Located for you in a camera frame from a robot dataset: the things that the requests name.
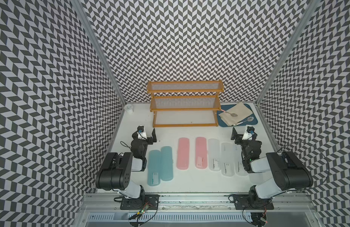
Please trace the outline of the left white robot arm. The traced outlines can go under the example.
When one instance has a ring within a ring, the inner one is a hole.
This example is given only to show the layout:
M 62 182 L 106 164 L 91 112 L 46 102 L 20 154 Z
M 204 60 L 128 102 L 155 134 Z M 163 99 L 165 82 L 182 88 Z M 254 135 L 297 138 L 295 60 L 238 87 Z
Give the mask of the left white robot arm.
M 129 152 L 110 152 L 106 155 L 95 179 L 95 186 L 105 191 L 113 191 L 125 199 L 144 199 L 143 186 L 134 183 L 131 179 L 132 172 L 143 172 L 147 166 L 147 149 L 149 145 L 157 142 L 156 130 L 151 136 L 146 137 L 144 126 L 138 126 L 132 134 L 131 144 L 120 142 L 128 148 Z

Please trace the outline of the clear pencil case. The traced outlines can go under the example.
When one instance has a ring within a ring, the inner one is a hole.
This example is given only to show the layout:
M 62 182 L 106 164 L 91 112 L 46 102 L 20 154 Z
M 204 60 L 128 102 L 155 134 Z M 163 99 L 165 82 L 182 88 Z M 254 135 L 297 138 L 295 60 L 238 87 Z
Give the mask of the clear pencil case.
M 248 174 L 249 180 L 253 185 L 258 185 L 266 182 L 267 180 L 273 178 L 272 172 L 262 172 L 262 173 L 251 173 Z
M 230 143 L 222 143 L 220 149 L 220 169 L 223 176 L 233 177 L 234 167 L 234 146 Z
M 234 166 L 237 176 L 246 177 L 248 175 L 242 163 L 242 150 L 240 145 L 234 146 Z
M 208 139 L 208 162 L 211 171 L 220 171 L 220 141 Z

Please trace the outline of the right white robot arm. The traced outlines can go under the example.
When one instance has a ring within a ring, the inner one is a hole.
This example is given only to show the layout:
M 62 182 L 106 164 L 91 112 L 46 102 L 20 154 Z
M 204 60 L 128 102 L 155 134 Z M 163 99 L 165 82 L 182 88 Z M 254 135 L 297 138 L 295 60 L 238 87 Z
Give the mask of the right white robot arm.
M 248 202 L 267 202 L 273 197 L 313 186 L 310 171 L 292 151 L 269 152 L 260 157 L 262 142 L 258 141 L 254 127 L 248 126 L 244 134 L 232 129 L 231 140 L 241 147 L 241 163 L 249 174 L 270 172 L 272 178 L 254 185 L 248 193 Z

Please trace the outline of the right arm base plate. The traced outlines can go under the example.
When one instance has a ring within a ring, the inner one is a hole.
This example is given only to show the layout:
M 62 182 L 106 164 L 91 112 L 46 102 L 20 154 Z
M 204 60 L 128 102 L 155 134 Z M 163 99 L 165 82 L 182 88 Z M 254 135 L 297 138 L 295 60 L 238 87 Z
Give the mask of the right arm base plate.
M 249 208 L 252 210 L 274 210 L 271 199 L 259 199 L 257 196 L 249 196 L 246 194 L 232 195 L 236 210 Z

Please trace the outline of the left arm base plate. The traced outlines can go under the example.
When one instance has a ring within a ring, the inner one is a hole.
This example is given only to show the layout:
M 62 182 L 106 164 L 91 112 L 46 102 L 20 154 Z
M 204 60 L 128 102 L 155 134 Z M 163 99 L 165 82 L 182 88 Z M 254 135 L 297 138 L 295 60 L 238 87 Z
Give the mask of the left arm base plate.
M 159 206 L 159 195 L 158 194 L 146 194 L 140 196 L 138 199 L 122 199 L 120 210 L 131 210 L 139 211 L 148 205 L 149 210 L 156 210 Z

